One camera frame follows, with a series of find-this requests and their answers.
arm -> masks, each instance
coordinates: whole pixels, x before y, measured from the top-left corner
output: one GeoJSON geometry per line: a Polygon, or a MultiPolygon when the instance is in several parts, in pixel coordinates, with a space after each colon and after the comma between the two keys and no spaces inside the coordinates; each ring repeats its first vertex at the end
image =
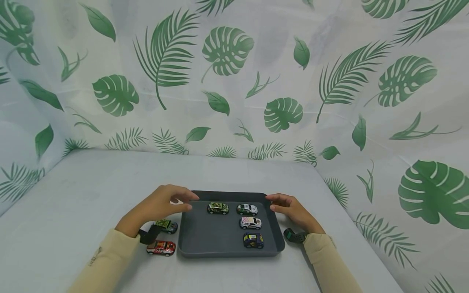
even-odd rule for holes
{"type": "Polygon", "coordinates": [[[187,188],[174,185],[158,187],[122,217],[115,229],[109,231],[67,292],[111,293],[140,243],[140,227],[171,214],[187,212],[192,209],[188,202],[198,199],[187,188]],[[184,204],[171,204],[179,201],[184,204]]]}
{"type": "Polygon", "coordinates": [[[360,286],[342,261],[329,236],[318,221],[293,196],[268,195],[270,209],[288,216],[310,233],[303,242],[323,293],[362,293],[360,286]]]}

red toy car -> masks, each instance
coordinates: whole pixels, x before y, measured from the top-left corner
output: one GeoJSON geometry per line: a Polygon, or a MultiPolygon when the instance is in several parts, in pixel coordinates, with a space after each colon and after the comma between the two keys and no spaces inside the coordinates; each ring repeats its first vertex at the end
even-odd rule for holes
{"type": "Polygon", "coordinates": [[[176,243],[172,241],[159,241],[155,240],[152,244],[147,246],[148,254],[166,255],[171,256],[176,251],[176,243]]]}

fabric backdrop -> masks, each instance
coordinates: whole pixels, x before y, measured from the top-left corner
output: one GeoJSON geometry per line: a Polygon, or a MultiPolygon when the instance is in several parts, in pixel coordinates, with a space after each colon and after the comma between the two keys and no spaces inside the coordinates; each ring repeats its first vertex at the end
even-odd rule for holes
{"type": "Polygon", "coordinates": [[[79,148],[296,161],[404,291],[466,292],[468,2],[0,0],[0,214],[79,148]]]}

hand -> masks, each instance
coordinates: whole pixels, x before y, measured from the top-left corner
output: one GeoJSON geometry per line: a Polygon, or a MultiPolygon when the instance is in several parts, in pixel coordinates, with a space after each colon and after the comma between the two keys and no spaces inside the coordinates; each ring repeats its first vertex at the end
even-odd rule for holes
{"type": "Polygon", "coordinates": [[[325,234],[318,221],[294,197],[282,193],[268,195],[266,199],[272,202],[270,209],[289,217],[295,224],[308,233],[325,234]]]}
{"type": "Polygon", "coordinates": [[[123,216],[115,229],[134,238],[140,227],[146,222],[190,211],[192,206],[188,202],[198,199],[199,197],[195,193],[185,187],[171,184],[160,185],[152,194],[123,216]],[[183,204],[171,204],[179,201],[182,201],[183,204]]]}

white toy car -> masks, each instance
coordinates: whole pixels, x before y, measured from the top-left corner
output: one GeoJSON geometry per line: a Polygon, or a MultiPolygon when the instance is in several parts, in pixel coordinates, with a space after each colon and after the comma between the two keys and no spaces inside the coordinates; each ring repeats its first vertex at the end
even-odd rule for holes
{"type": "Polygon", "coordinates": [[[259,230],[262,227],[262,222],[255,217],[241,217],[241,219],[239,219],[239,226],[243,229],[250,228],[259,230]]]}

